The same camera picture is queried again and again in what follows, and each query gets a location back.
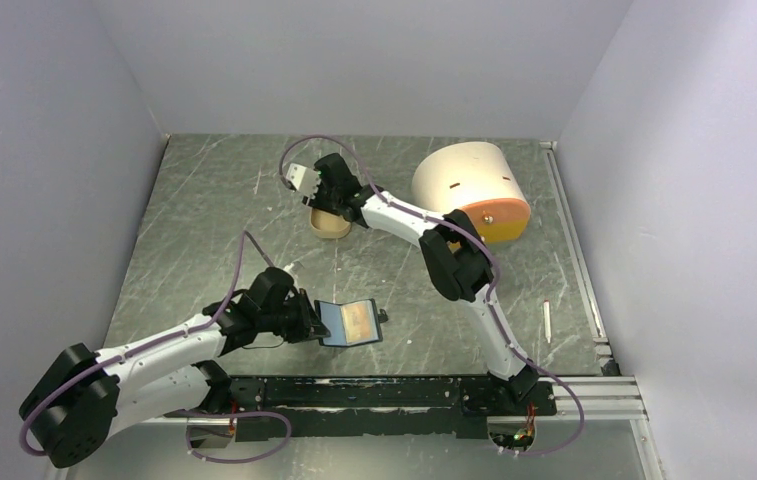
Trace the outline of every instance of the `white wall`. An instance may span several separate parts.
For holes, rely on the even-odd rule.
[[[757,1],[635,1],[558,157],[670,478],[757,478]]]
[[[90,2],[0,1],[0,480],[42,477],[19,404],[101,346],[162,146]]]
[[[170,133],[554,139],[631,0],[96,0]]]

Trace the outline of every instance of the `white chalk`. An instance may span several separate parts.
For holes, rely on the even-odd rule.
[[[552,314],[549,311],[549,301],[543,301],[543,327],[546,329],[546,343],[552,343]]]

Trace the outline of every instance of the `purple cable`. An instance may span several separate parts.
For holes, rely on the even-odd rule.
[[[280,420],[284,423],[284,426],[287,427],[287,433],[284,435],[284,439],[281,440],[281,443],[276,445],[274,448],[269,449],[266,452],[261,453],[260,455],[255,455],[253,457],[248,458],[236,458],[236,459],[225,459],[225,458],[215,458],[215,457],[208,457],[207,455],[202,455],[195,451],[192,448],[192,443],[190,441],[190,431],[187,429],[186,433],[186,439],[187,439],[187,450],[188,453],[195,458],[198,458],[199,460],[203,460],[210,463],[224,463],[224,464],[239,464],[239,463],[251,463],[256,462],[257,460],[263,460],[264,458],[271,457],[272,455],[278,453],[282,448],[284,448],[285,445],[290,441],[290,438],[293,435],[293,425],[290,423],[290,421],[287,419],[287,417],[281,415],[280,413],[276,412],[240,412],[240,413],[226,413],[222,415],[216,415],[216,414],[210,414],[210,413],[199,413],[199,412],[190,412],[187,410],[184,410],[182,412],[184,415],[190,416],[190,417],[201,417],[201,418],[234,418],[234,419],[240,419],[240,418],[256,418],[256,417],[268,417],[268,418],[275,418]]]
[[[193,334],[195,332],[198,332],[199,330],[207,329],[208,327],[210,327],[211,325],[213,325],[214,323],[216,323],[216,321],[219,319],[219,316],[222,315],[222,312],[227,307],[228,300],[231,297],[233,297],[234,291],[237,288],[237,281],[239,281],[239,278],[240,278],[240,269],[242,268],[242,263],[243,263],[243,250],[244,250],[244,247],[245,247],[245,239],[246,238],[248,238],[249,241],[251,241],[251,243],[254,245],[254,248],[257,249],[257,251],[260,253],[260,256],[263,257],[263,260],[266,261],[267,265],[269,265],[270,267],[274,267],[275,266],[272,263],[272,260],[269,258],[269,256],[266,255],[266,252],[264,252],[263,249],[260,248],[260,245],[258,245],[257,240],[254,239],[254,237],[251,235],[251,233],[249,233],[248,230],[243,230],[242,233],[240,234],[240,243],[239,243],[239,247],[237,248],[237,266],[234,268],[234,277],[231,279],[231,285],[228,287],[228,292],[225,294],[224,300],[219,305],[219,308],[216,309],[216,313],[214,313],[213,316],[210,317],[210,320],[208,320],[207,322],[205,322],[205,323],[203,323],[201,325],[196,325],[195,327],[192,327],[192,328],[188,329],[187,334]],[[128,358],[131,358],[131,357],[133,357],[135,355],[138,355],[138,354],[140,354],[140,353],[142,353],[142,352],[144,352],[144,351],[146,351],[146,350],[148,350],[148,349],[150,349],[152,347],[155,347],[157,345],[162,344],[163,342],[168,342],[169,340],[172,340],[172,339],[175,339],[175,338],[178,338],[178,337],[183,337],[184,335],[185,334],[184,334],[183,331],[176,331],[176,332],[168,333],[168,334],[163,335],[161,337],[157,337],[157,338],[151,339],[150,341],[145,342],[142,345],[139,345],[137,347],[134,347],[134,348],[128,350],[127,353],[125,353],[125,359],[128,359]],[[54,402],[54,400],[57,400],[57,398],[60,397],[60,395],[63,395],[64,393],[66,393],[66,391],[68,391],[70,388],[72,388],[72,386],[76,385],[78,382],[80,382],[84,378],[92,375],[93,373],[95,373],[95,372],[97,372],[97,371],[99,371],[99,370],[101,370],[103,368],[109,367],[109,366],[111,366],[111,365],[113,365],[115,363],[118,363],[120,361],[122,361],[122,357],[120,355],[116,355],[115,357],[111,357],[111,358],[108,358],[106,360],[102,360],[102,361],[96,363],[95,365],[87,368],[83,372],[75,375],[71,379],[67,380],[57,390],[51,392],[51,394],[49,394],[47,397],[45,397],[45,400],[43,400],[42,402],[40,402],[36,406],[36,408],[34,408],[33,411],[31,411],[31,413],[25,418],[25,421],[22,423],[22,428],[19,430],[19,446],[22,448],[22,450],[24,450],[25,453],[27,453],[29,455],[33,455],[35,457],[43,457],[43,456],[45,456],[45,451],[43,451],[43,450],[37,450],[37,449],[31,447],[30,444],[28,443],[28,431],[30,430],[31,425],[33,425],[33,422],[36,420],[36,417],[38,417],[43,411],[45,411],[45,409],[48,408],[48,406],[51,405],[51,403]],[[277,413],[274,413],[274,412],[249,412],[249,413],[253,413],[253,414],[264,413],[264,415],[251,415],[251,416],[269,416],[269,417],[275,417],[275,418],[278,418],[279,416],[281,416],[281,415],[279,415]],[[284,422],[289,425],[289,422],[286,419],[284,419]],[[272,451],[272,453],[277,452],[278,450],[280,450],[280,448],[282,448],[283,445],[286,444],[287,440],[289,440],[289,436],[283,442],[281,442],[282,444],[279,447],[276,447]]]
[[[393,202],[391,202],[387,197],[385,197],[381,191],[378,190],[378,186],[375,185],[375,182],[372,180],[372,175],[369,174],[369,170],[366,168],[366,164],[363,161],[363,159],[360,157],[360,155],[357,154],[357,152],[354,151],[353,148],[346,145],[341,140],[332,137],[330,135],[307,135],[305,137],[302,137],[295,142],[291,143],[285,150],[284,153],[281,154],[281,159],[278,161],[278,175],[281,178],[281,182],[284,184],[285,187],[292,190],[293,185],[286,179],[284,176],[284,163],[287,159],[287,155],[289,155],[290,151],[292,151],[293,148],[295,148],[297,145],[304,143],[308,140],[313,139],[322,139],[322,140],[328,140],[333,143],[336,143],[340,147],[342,147],[343,150],[348,152],[349,155],[352,156],[355,163],[357,163],[358,167],[360,168],[361,173],[363,174],[364,178],[366,178],[366,181],[369,183],[370,188],[372,188],[372,191],[375,193],[375,196],[378,197],[382,202],[386,203],[388,206],[395,208],[396,210],[399,210],[401,212],[404,212],[408,215],[412,215],[416,218],[422,218],[419,214],[416,213],[416,211],[405,207],[404,205],[398,205]],[[498,315],[496,314],[495,307],[490,303],[490,296],[493,294],[493,291],[496,289],[496,285],[499,283],[499,280],[501,280],[501,268],[499,267],[499,263],[496,261],[496,257],[493,255],[492,252],[490,252],[490,249],[488,249],[483,242],[481,242],[479,239],[475,238],[474,235],[470,234],[466,230],[449,223],[445,221],[442,218],[436,218],[431,216],[425,217],[426,221],[436,223],[438,225],[442,225],[449,230],[452,230],[453,232],[456,232],[460,235],[462,235],[464,238],[469,240],[473,245],[478,247],[478,249],[481,250],[481,253],[484,254],[484,256],[487,258],[487,260],[490,262],[490,265],[493,267],[493,281],[490,282],[490,287],[487,289],[487,292],[484,296],[485,300],[487,300],[487,306],[490,310],[490,316],[493,318],[493,321],[496,323],[496,327],[499,329],[499,333],[502,335],[502,338],[504,341],[510,345],[512,342],[509,339],[508,332],[505,331],[505,328],[502,326],[502,323],[498,320]],[[584,431],[584,407],[581,405],[581,400],[579,400],[578,395],[575,394],[575,392],[570,388],[570,386],[561,380],[560,377],[555,375],[554,373],[550,372],[549,370],[546,370],[545,368],[537,365],[536,363],[532,362],[528,357],[525,355],[519,353],[519,350],[516,349],[516,347],[509,346],[508,347],[513,353],[513,355],[521,360],[523,363],[528,365],[529,367],[537,370],[540,374],[551,378],[556,384],[558,384],[560,387],[562,387],[564,390],[569,393],[569,396],[572,397],[572,400],[575,402],[575,405],[578,409],[578,427],[575,429],[575,432],[573,432],[572,435],[570,435],[569,438],[567,438],[563,443],[560,445],[557,445],[552,448],[547,448],[545,450],[537,450],[533,452],[523,452],[520,455],[521,456],[540,456],[540,455],[546,455],[549,453],[557,452],[558,450],[561,450],[565,448],[566,446],[570,445],[572,442],[578,439],[578,437],[581,436],[581,433]]]

